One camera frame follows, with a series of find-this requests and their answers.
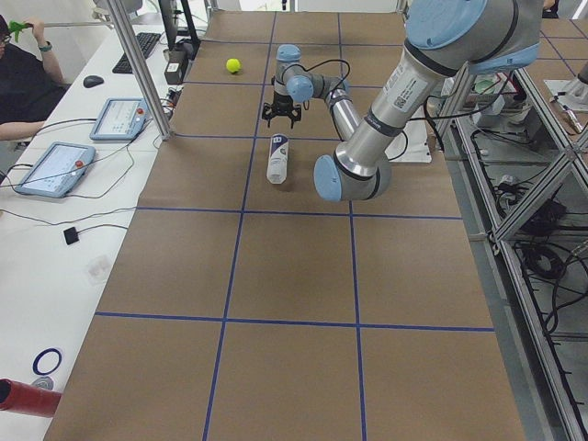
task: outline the label sticker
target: label sticker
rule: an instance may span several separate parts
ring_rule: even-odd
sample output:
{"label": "label sticker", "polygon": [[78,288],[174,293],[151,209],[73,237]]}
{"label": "label sticker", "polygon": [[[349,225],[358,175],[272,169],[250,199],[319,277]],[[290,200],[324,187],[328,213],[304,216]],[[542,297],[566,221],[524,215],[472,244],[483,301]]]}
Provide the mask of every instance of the label sticker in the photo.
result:
{"label": "label sticker", "polygon": [[384,85],[386,100],[400,112],[408,112],[427,87],[427,82],[418,76],[402,77],[401,66],[396,68]]}

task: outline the white table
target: white table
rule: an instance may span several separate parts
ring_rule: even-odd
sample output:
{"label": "white table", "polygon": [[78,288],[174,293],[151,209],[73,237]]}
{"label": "white table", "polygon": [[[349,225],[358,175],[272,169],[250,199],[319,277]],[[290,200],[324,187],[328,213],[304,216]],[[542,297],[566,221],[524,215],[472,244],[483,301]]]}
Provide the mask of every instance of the white table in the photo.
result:
{"label": "white table", "polygon": [[[141,26],[136,31],[159,32],[161,28]],[[165,97],[169,88],[164,79],[164,49],[163,44],[159,45],[147,60],[160,97]],[[118,36],[112,31],[47,124],[96,118],[109,97],[141,96],[133,75],[111,72],[121,54]],[[84,88],[83,79],[89,74],[102,76],[105,83]],[[0,207],[53,223],[135,207],[161,142],[155,124],[151,123],[132,143],[129,152],[118,153],[115,152],[124,144],[93,142],[89,139],[91,129],[92,123],[88,122],[44,130],[18,162],[34,164],[54,141],[94,145],[96,159],[111,156],[93,164],[73,193],[98,196],[127,170],[132,155],[135,165],[104,197],[25,197],[3,187],[0,188]],[[15,170],[9,177],[16,184],[25,173]],[[96,228],[81,234],[80,242],[72,245],[65,243],[62,232],[70,226],[79,231],[105,223],[127,227],[132,213],[132,210],[124,210],[60,226],[47,226],[7,213],[0,216],[0,378],[31,383],[38,377],[32,370],[35,356],[46,348],[57,347],[62,351],[63,360],[51,378],[55,382],[54,390],[63,391],[126,231],[115,227]],[[0,441],[41,440],[50,421],[49,418],[0,412]]]}

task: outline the plastic bottle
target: plastic bottle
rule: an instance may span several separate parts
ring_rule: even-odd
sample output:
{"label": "plastic bottle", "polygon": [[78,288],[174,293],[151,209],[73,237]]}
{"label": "plastic bottle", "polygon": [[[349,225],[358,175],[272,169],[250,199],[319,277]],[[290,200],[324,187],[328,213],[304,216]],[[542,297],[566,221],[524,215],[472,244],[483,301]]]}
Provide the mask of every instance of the plastic bottle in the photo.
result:
{"label": "plastic bottle", "polygon": [[281,184],[288,173],[288,137],[281,133],[272,136],[267,160],[267,180]]}

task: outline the blue ring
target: blue ring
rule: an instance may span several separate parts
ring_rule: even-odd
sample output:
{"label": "blue ring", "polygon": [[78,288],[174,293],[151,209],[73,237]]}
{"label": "blue ring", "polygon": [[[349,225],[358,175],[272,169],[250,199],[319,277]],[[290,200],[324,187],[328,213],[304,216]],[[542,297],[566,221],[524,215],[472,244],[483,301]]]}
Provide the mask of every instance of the blue ring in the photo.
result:
{"label": "blue ring", "polygon": [[[57,357],[59,358],[57,360],[57,365],[53,369],[48,370],[47,372],[41,372],[39,370],[39,362],[44,356],[46,356],[47,354],[49,354],[51,352],[54,352],[55,354],[57,354]],[[33,361],[33,372],[35,372],[37,375],[49,375],[57,370],[57,368],[62,363],[62,360],[63,360],[63,355],[59,349],[57,349],[55,347],[50,347],[49,349],[45,349],[44,351],[42,351],[40,354],[38,354],[35,357],[35,361]]]}

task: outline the tablet screen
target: tablet screen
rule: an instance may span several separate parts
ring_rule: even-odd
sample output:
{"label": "tablet screen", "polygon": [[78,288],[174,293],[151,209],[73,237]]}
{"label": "tablet screen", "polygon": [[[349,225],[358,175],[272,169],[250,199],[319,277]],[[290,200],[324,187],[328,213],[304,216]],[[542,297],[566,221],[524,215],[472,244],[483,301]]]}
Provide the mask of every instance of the tablet screen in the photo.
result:
{"label": "tablet screen", "polygon": [[22,187],[29,190],[53,192],[69,178],[75,162],[85,153],[85,147],[55,144],[43,161],[28,176]]}
{"label": "tablet screen", "polygon": [[113,100],[110,101],[96,135],[124,135],[129,133],[130,125],[137,115],[139,101]]}

